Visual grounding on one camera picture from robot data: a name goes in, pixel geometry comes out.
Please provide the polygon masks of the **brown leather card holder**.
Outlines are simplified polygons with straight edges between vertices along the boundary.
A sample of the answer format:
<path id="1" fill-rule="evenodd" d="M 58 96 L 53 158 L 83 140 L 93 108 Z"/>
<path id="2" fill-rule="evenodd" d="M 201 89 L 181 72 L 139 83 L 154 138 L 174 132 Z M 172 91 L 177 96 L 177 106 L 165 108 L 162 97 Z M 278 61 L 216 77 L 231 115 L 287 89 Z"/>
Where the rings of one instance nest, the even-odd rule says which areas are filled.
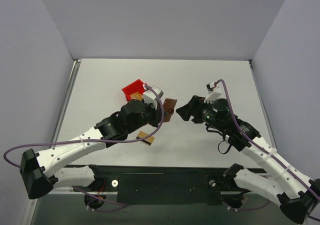
<path id="1" fill-rule="evenodd" d="M 164 108 L 164 123 L 168 123 L 171 120 L 172 115 L 175 112 L 175 106 L 177 104 L 177 99 L 166 98 L 163 103 Z"/>

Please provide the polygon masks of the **gold card magnetic stripe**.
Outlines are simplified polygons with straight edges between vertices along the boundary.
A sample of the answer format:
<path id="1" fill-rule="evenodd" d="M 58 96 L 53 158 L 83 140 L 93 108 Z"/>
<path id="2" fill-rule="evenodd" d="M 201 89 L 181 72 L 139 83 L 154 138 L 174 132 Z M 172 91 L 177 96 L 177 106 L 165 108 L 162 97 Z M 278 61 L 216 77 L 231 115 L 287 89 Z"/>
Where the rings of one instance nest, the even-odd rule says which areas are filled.
<path id="1" fill-rule="evenodd" d="M 154 136 L 149 135 L 148 133 L 144 131 L 140 131 L 138 135 L 136 136 L 136 139 L 140 140 L 141 143 L 151 146 L 153 141 L 155 140 Z"/>

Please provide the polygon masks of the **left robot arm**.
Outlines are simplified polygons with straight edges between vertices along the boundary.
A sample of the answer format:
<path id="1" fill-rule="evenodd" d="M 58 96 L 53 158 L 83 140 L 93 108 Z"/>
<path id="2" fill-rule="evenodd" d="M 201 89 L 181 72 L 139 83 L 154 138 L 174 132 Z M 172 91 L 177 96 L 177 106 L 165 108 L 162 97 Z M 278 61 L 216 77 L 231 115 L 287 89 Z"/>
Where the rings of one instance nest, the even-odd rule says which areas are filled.
<path id="1" fill-rule="evenodd" d="M 38 152 L 33 149 L 25 151 L 20 162 L 20 174 L 28 198 L 38 199 L 53 189 L 63 187 L 99 190 L 103 178 L 90 166 L 70 167 L 69 164 L 115 144 L 128 143 L 128 135 L 147 124 L 160 128 L 164 115 L 161 102 L 152 105 L 133 99 L 77 138 Z"/>

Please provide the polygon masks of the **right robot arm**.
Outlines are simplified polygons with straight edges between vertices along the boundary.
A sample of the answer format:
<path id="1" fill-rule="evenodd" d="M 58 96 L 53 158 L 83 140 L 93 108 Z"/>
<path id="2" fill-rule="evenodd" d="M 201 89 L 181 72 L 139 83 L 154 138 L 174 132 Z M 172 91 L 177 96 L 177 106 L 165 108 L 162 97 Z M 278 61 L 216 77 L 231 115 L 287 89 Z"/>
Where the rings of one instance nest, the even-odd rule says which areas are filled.
<path id="1" fill-rule="evenodd" d="M 302 225 L 320 203 L 320 180 L 298 171 L 271 147 L 248 122 L 234 114 L 230 101 L 219 98 L 206 102 L 194 95 L 176 113 L 184 120 L 215 129 L 237 151 L 255 161 L 271 178 L 267 179 L 233 164 L 223 177 L 224 186 L 254 192 L 279 206 L 282 213 Z"/>

